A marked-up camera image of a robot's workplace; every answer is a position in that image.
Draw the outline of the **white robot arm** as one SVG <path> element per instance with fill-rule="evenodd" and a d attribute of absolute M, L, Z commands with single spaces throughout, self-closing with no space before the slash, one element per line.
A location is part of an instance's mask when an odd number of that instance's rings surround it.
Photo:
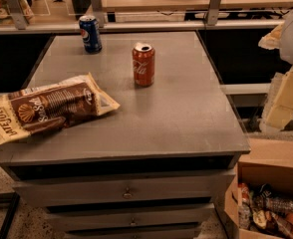
<path fill-rule="evenodd" d="M 279 50 L 280 59 L 291 65 L 284 75 L 277 74 L 271 83 L 259 128 L 263 132 L 282 130 L 293 119 L 293 10 L 283 24 L 262 37 L 258 46 Z"/>

